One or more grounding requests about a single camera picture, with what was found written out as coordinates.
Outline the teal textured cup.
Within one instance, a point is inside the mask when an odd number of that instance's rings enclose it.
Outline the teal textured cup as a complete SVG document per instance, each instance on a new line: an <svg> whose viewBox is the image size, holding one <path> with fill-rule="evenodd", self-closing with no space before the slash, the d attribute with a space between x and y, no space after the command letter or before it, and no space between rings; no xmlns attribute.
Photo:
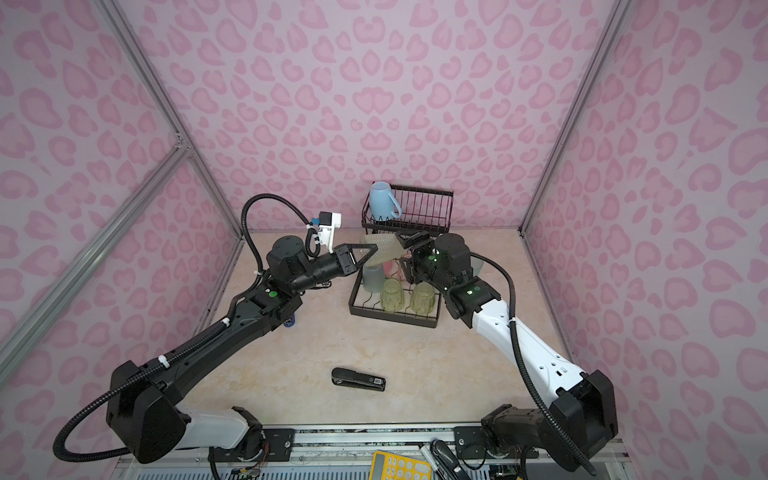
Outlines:
<svg viewBox="0 0 768 480"><path fill-rule="evenodd" d="M473 275L479 276L485 264L484 260L482 258L479 258L477 255L472 255L470 258L470 263L471 263Z"/></svg>
<svg viewBox="0 0 768 480"><path fill-rule="evenodd" d="M386 274L382 264L365 265L362 271L362 286L370 294L379 294L386 282Z"/></svg>

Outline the clear pink plastic cup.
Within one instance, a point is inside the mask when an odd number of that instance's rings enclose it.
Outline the clear pink plastic cup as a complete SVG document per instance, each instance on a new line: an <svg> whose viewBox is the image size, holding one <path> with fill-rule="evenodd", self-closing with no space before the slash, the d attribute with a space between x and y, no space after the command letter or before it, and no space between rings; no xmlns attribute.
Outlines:
<svg viewBox="0 0 768 480"><path fill-rule="evenodd" d="M404 281L405 276L398 259L385 262L383 264L387 278L394 278L398 281Z"/></svg>

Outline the white mug blue handle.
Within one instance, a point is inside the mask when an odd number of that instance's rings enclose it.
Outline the white mug blue handle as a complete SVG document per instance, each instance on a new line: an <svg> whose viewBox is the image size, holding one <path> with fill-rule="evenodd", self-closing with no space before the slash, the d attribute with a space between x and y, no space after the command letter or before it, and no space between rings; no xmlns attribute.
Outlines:
<svg viewBox="0 0 768 480"><path fill-rule="evenodd" d="M369 207L374 221L397 220L402 216L402 207L387 182L379 181L371 185Z"/></svg>

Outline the green cup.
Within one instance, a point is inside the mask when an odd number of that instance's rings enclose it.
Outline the green cup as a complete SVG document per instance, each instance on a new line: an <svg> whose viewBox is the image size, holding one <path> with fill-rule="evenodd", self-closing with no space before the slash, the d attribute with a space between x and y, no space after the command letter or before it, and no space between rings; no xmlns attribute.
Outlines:
<svg viewBox="0 0 768 480"><path fill-rule="evenodd" d="M366 267L374 267L397 260L407 254L394 233L365 234L360 238L362 244L375 244L377 251L365 262Z"/></svg>
<svg viewBox="0 0 768 480"><path fill-rule="evenodd" d="M405 292L402 283L395 278L387 278L380 292L381 307L385 312L400 311L405 304Z"/></svg>
<svg viewBox="0 0 768 480"><path fill-rule="evenodd" d="M410 310L419 316L429 316L436 304L437 292L427 282L416 284L410 294Z"/></svg>

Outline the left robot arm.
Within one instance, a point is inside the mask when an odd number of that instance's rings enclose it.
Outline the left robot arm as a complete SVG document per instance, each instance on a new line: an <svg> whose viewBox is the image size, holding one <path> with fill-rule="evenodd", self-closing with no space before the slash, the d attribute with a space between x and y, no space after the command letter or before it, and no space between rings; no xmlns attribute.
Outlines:
<svg viewBox="0 0 768 480"><path fill-rule="evenodd" d="M181 401L220 364L289 320L305 291L357 273L377 249L341 244L312 258L301 238L278 239L266 256L267 269L224 318L142 366L128 361L113 372L111 385L122 390L108 402L108 425L142 464L194 448L245 461L262 458L262 425L245 408L209 415L183 408Z"/></svg>

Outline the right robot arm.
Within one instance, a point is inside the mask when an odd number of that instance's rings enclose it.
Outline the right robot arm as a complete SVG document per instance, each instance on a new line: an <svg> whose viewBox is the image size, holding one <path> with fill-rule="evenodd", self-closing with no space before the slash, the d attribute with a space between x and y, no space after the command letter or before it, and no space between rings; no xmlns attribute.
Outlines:
<svg viewBox="0 0 768 480"><path fill-rule="evenodd" d="M502 296L472 267L477 253L464 238L446 233L400 234L407 255L400 262L406 279L431 285L454 319L486 338L517 368L534 406L503 405L481 421L482 438L493 455L541 449L561 468L597 473L592 463L618 434L615 391L601 371L586 372L533 332L516 314L516 291L503 272Z"/></svg>

